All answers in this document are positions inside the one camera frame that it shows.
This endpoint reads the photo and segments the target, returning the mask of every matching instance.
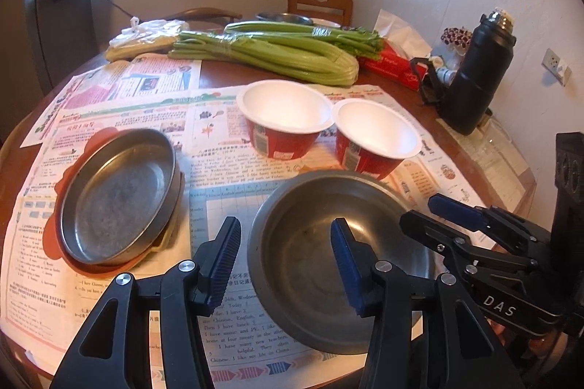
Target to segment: tissue box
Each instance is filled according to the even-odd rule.
[[[385,48],[380,54],[381,58],[378,60],[359,58],[359,63],[362,67],[386,78],[390,78],[404,85],[406,88],[414,91],[418,90],[420,82],[416,75],[412,73],[410,62],[407,59],[399,56],[387,42],[385,42]],[[423,78],[424,74],[426,74],[426,68],[418,65],[417,70],[420,78]]]

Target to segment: electrical outlet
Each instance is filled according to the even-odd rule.
[[[551,49],[547,49],[541,65],[552,73],[556,73],[558,65],[560,64],[560,57],[556,55]]]
[[[552,50],[549,48],[545,52],[545,56],[541,65],[547,69],[550,73],[552,73],[562,86],[565,86],[572,75],[572,70],[567,65],[567,63],[560,59],[559,56],[556,55]]]

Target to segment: metal plate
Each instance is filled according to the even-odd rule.
[[[130,261],[164,229],[179,189],[180,170],[164,134],[135,129],[116,135],[69,183],[60,213],[65,249],[85,264]]]
[[[399,228],[407,210],[392,190],[362,174],[321,171],[287,180],[262,204],[247,245],[262,306],[306,346],[366,353],[373,318],[361,319],[347,301],[332,253],[331,222],[345,217],[355,238],[370,244],[379,259],[410,275],[433,277],[430,251]]]
[[[271,14],[269,12],[263,12],[257,14],[256,17],[258,20],[263,20],[265,22],[286,22],[297,23],[300,25],[314,25],[312,19],[296,14]]]

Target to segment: round wooden table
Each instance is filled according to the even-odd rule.
[[[20,144],[33,126],[34,122],[43,113],[55,95],[65,86],[71,76],[79,75],[106,63],[107,62],[103,56],[99,55],[72,72],[71,75],[65,78],[51,92],[51,94],[40,101],[33,112],[14,129],[7,139],[7,142],[2,146],[2,150],[0,151],[0,257],[2,255],[2,249],[4,248],[4,238],[15,205],[16,196],[22,188],[28,171],[40,150],[40,145],[19,148]],[[226,86],[245,85],[253,81],[260,81],[261,79],[275,78],[281,79],[281,76],[262,69],[235,63],[203,61],[199,87],[201,89],[222,88]],[[377,85],[393,96],[426,130],[428,130],[428,132],[431,133],[436,143],[455,162],[456,166],[468,180],[470,185],[475,189],[483,202],[487,206],[498,205],[503,207],[502,200],[487,181],[481,168],[466,154],[464,150],[462,150],[452,136],[436,122],[438,117],[436,110],[433,107],[424,106],[418,93],[363,69],[359,73],[357,84]],[[524,188],[528,192],[524,195],[515,209],[510,209],[510,211],[521,216],[526,216],[529,212],[531,197],[535,189],[533,174],[530,170],[528,170],[528,172],[529,173],[526,172],[519,177]],[[13,364],[19,369],[20,375],[27,380],[31,387],[35,389],[42,387],[36,375],[41,374],[46,378],[50,378],[51,375],[43,373],[43,371],[40,371],[33,366],[25,357],[24,350],[16,343],[10,341],[5,335],[1,335],[1,338],[3,340],[1,345],[2,351],[8,353],[6,354],[7,358],[11,359]],[[358,381],[358,379],[351,376],[348,377],[351,378],[350,384],[343,384],[343,386],[356,387],[357,384],[354,384],[353,380]]]

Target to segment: celery bunch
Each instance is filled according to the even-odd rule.
[[[358,74],[355,57],[334,44],[310,35],[281,32],[232,32],[227,28],[224,34],[182,31],[168,56],[238,61],[328,86],[350,86]]]
[[[298,25],[284,22],[237,22],[227,25],[225,33],[270,32],[290,38],[316,38],[331,43],[355,57],[379,59],[385,42],[376,31],[365,28],[327,28],[321,26]]]

